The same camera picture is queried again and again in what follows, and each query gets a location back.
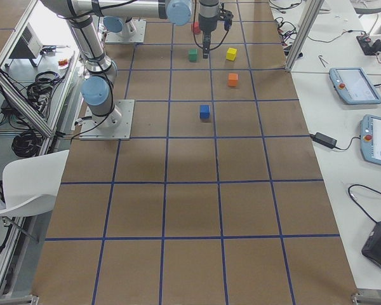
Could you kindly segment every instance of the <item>chair leg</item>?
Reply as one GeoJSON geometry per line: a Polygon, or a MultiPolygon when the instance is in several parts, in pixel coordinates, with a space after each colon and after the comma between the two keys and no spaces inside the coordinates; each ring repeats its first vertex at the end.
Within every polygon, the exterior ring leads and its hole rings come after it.
{"type": "Polygon", "coordinates": [[[31,238],[32,240],[34,240],[36,243],[39,243],[39,239],[38,237],[35,237],[33,235],[31,235],[30,233],[28,233],[25,229],[23,229],[22,227],[20,227],[18,224],[16,224],[14,221],[12,221],[10,218],[8,218],[7,216],[2,216],[3,218],[3,222],[9,222],[10,224],[12,224],[13,226],[15,226],[18,230],[21,231],[21,233],[25,234],[27,237],[31,238]]]}

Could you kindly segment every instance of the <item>power adapter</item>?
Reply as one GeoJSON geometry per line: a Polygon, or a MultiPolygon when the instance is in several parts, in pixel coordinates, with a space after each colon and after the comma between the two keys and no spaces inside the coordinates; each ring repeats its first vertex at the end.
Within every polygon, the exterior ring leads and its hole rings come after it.
{"type": "Polygon", "coordinates": [[[329,147],[330,149],[333,149],[336,147],[337,140],[333,139],[331,137],[328,137],[327,135],[324,135],[323,133],[317,132],[316,134],[311,134],[311,139],[313,142],[319,143],[323,146],[329,147]]]}

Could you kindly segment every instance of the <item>chair backrest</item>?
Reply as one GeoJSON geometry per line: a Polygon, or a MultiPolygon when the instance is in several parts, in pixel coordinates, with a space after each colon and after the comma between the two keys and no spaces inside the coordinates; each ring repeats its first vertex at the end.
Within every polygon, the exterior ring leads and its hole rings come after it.
{"type": "Polygon", "coordinates": [[[42,195],[45,195],[41,198],[42,205],[46,207],[39,210],[45,212],[52,210],[68,153],[69,151],[54,152],[53,154],[16,160],[6,165],[3,170],[4,200],[6,209],[13,211],[12,216],[16,216],[15,207],[20,207],[21,215],[17,216],[30,216],[22,215],[23,211],[29,210],[24,203],[28,201],[31,204],[36,204],[39,201],[38,197],[42,195]]]}

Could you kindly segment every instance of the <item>white desk surface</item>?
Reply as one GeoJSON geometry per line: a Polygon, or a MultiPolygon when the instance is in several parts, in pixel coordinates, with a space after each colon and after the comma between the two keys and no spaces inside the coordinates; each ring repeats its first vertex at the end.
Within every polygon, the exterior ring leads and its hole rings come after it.
{"type": "MultiPolygon", "coordinates": [[[[344,30],[363,30],[363,26],[349,0],[325,0],[331,8],[330,13],[319,14],[312,26],[309,36],[313,39],[330,41],[344,30]]],[[[274,4],[287,7],[290,0],[277,0],[274,4]]],[[[272,10],[274,17],[283,17],[295,26],[298,24],[306,1],[281,14],[272,10]]],[[[374,56],[366,56],[357,43],[360,32],[346,33],[332,43],[320,43],[306,39],[302,48],[304,57],[298,59],[292,68],[294,72],[328,72],[332,67],[362,67],[367,74],[381,74],[381,65],[374,56]],[[318,56],[329,63],[323,67],[318,56]]]]}
{"type": "MultiPolygon", "coordinates": [[[[345,105],[327,74],[293,73],[293,80],[309,131],[337,139],[341,148],[359,135],[359,123],[365,114],[381,116],[381,104],[345,105]]],[[[371,77],[371,81],[380,82],[381,76],[371,77]]],[[[361,254],[374,223],[347,194],[347,187],[355,183],[381,191],[381,166],[364,161],[357,139],[345,152],[317,143],[314,148],[357,288],[381,290],[381,270],[361,254]]],[[[353,191],[360,204],[380,221],[381,197],[360,188],[353,191]]]]}

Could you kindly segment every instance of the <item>tool on white table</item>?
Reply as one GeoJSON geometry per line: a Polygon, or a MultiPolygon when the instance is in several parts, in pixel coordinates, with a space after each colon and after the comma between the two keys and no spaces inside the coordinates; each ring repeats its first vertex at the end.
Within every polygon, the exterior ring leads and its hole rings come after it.
{"type": "Polygon", "coordinates": [[[324,58],[323,58],[323,55],[319,55],[318,56],[319,59],[320,59],[320,62],[322,63],[323,67],[326,68],[326,64],[329,64],[324,58]]]}

